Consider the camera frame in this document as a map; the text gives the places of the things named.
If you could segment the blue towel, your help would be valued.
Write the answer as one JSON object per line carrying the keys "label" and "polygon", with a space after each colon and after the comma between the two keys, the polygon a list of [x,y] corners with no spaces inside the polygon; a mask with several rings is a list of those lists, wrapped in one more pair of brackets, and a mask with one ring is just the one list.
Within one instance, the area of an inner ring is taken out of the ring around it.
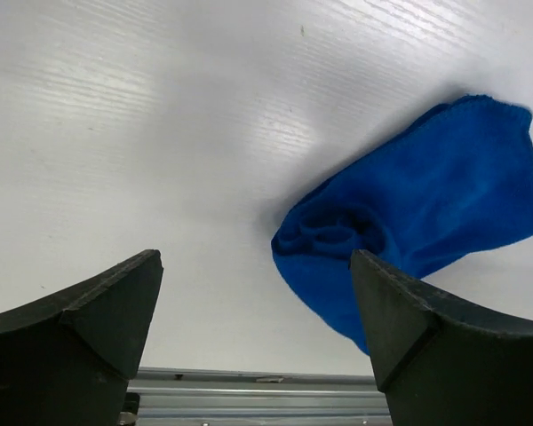
{"label": "blue towel", "polygon": [[533,236],[531,122],[527,108],[486,95],[434,106],[290,209],[271,241],[277,270],[366,351],[351,255],[365,249],[424,278]]}

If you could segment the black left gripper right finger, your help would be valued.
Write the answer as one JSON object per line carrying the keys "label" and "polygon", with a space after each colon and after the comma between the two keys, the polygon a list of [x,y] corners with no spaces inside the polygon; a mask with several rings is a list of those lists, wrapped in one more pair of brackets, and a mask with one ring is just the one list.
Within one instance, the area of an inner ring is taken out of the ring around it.
{"label": "black left gripper right finger", "polygon": [[395,425],[533,425],[533,320],[350,261],[377,388]]}

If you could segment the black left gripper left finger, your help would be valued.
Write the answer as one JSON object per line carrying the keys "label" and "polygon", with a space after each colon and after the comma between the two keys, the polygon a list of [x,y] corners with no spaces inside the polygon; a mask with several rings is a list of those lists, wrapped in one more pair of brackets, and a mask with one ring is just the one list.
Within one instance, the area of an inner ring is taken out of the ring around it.
{"label": "black left gripper left finger", "polygon": [[0,313],[0,425],[115,425],[163,278],[147,249]]}

